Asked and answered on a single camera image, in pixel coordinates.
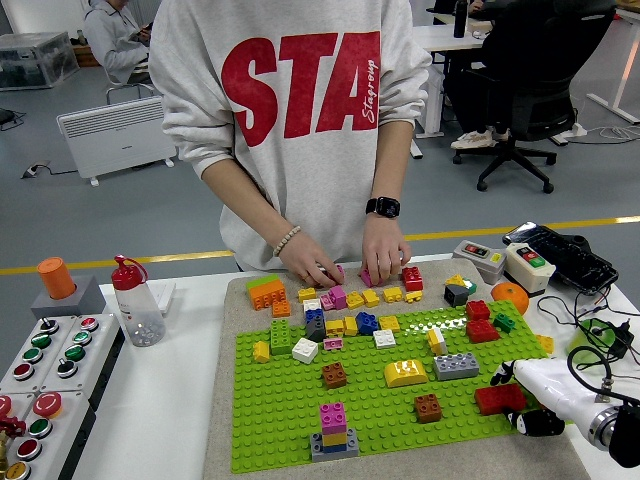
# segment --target orange cylinder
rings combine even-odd
[[[40,262],[38,273],[49,296],[54,300],[67,298],[76,291],[69,270],[60,257],[51,257]]]

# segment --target pink lego brick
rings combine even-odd
[[[344,413],[344,404],[337,402],[320,405],[320,424],[323,435],[346,432],[347,415]]]

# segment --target gray felt mat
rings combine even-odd
[[[471,300],[492,301],[491,285],[483,283],[478,271],[466,259],[436,260],[412,264],[420,268],[425,281],[422,301],[413,304],[399,302],[386,304],[382,290],[388,286],[402,285],[398,278],[374,290],[381,297],[378,307],[371,311],[376,315],[391,315],[409,311],[446,308],[443,298],[444,282],[456,273],[478,285]],[[280,275],[291,302],[289,323],[303,325],[302,305],[297,303],[297,291],[305,288],[300,280],[290,274]],[[471,440],[434,447],[416,448],[401,452],[315,463],[303,466],[263,470],[234,475],[231,473],[231,437],[233,411],[233,383],[235,339],[241,332],[266,330],[271,325],[271,311],[254,311],[251,308],[245,285],[249,278],[239,278],[229,283],[224,305],[224,324],[220,341],[220,359],[213,392],[213,410],[209,426],[209,443],[204,465],[206,480],[223,478],[243,479],[492,479],[492,480],[588,480],[573,446],[565,436],[529,438],[522,435],[506,435],[482,440]],[[364,284],[356,269],[346,270],[345,292],[362,291]],[[343,318],[345,311],[329,311],[326,318]]]

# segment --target hand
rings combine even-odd
[[[409,260],[411,247],[404,240],[398,220],[376,213],[368,214],[362,238],[361,270],[369,270],[371,283],[378,285],[380,280],[399,274]]]
[[[336,264],[331,261],[322,247],[304,232],[298,232],[291,237],[291,240],[280,250],[280,260],[291,273],[310,287],[320,285],[331,288],[336,285],[336,282],[325,275],[320,267],[338,280],[338,283],[344,281]]]

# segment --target yellow floor line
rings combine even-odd
[[[640,215],[631,217],[615,217],[615,218],[600,218],[595,220],[576,220],[573,222],[558,222],[558,223],[546,223],[545,225],[553,230],[562,230],[567,228],[579,228],[579,227],[602,227],[607,225],[619,225],[623,223],[639,223]],[[516,227],[496,227],[496,228],[479,228],[475,230],[454,230],[451,232],[434,232],[434,233],[416,233],[405,235],[405,239],[408,242],[420,242],[424,240],[440,240],[444,238],[469,238],[478,237],[483,235],[503,235]],[[198,253],[181,253],[176,255],[158,255],[155,257],[137,257],[134,260],[140,263],[162,263],[162,262],[176,262],[182,260],[204,260],[209,258],[222,258],[231,257],[233,252],[229,250],[217,250],[213,252],[198,252]],[[94,262],[78,262],[67,263],[69,270],[87,270],[92,268],[113,268],[115,262],[110,260],[97,260]],[[2,268],[0,269],[0,276],[3,275],[21,275],[26,273],[36,273],[36,267],[16,267],[16,268]]]

